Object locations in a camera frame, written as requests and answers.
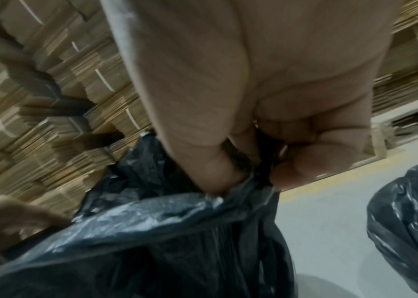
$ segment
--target black garbage bag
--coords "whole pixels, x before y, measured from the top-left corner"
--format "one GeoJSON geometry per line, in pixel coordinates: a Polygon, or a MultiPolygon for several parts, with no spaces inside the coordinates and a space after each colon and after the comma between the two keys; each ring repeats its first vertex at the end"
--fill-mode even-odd
{"type": "Polygon", "coordinates": [[[146,134],[73,225],[0,267],[0,298],[294,298],[278,199],[256,174],[209,197],[146,134]]]}
{"type": "Polygon", "coordinates": [[[373,196],[367,207],[367,233],[418,293],[418,166],[373,196]]]}

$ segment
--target plastic bag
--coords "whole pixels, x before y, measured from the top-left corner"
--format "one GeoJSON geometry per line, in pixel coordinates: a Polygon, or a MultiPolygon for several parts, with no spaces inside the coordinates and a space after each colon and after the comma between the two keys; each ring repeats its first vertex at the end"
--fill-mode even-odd
{"type": "Polygon", "coordinates": [[[254,174],[211,198],[146,134],[72,226],[0,267],[0,298],[296,297],[278,199],[254,174]]]}
{"type": "Polygon", "coordinates": [[[418,166],[373,196],[367,207],[367,233],[418,293],[418,166]]]}

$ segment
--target black trash bin liner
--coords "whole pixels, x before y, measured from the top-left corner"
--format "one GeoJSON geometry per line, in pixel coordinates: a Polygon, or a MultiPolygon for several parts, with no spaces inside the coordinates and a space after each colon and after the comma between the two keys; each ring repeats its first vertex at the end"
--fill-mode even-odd
{"type": "Polygon", "coordinates": [[[367,207],[367,233],[418,294],[418,166],[373,196],[367,207]]]}
{"type": "Polygon", "coordinates": [[[5,254],[0,298],[295,298],[278,199],[255,174],[209,197],[145,134],[88,192],[73,225],[5,254]]]}

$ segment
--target concrete floor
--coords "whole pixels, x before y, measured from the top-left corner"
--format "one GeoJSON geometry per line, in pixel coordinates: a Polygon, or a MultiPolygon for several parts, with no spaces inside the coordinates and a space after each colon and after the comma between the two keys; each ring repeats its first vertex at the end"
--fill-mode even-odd
{"type": "Polygon", "coordinates": [[[366,205],[418,164],[418,141],[389,155],[281,194],[276,221],[295,262],[299,298],[418,297],[366,234],[366,205]]]}

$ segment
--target warehouse floor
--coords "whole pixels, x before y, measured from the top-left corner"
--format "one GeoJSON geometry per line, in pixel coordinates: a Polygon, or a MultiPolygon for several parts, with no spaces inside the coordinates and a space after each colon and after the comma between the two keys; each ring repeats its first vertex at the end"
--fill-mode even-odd
{"type": "Polygon", "coordinates": [[[293,256],[299,298],[417,298],[366,235],[366,205],[418,164],[418,141],[385,160],[281,194],[277,224],[293,256]]]}

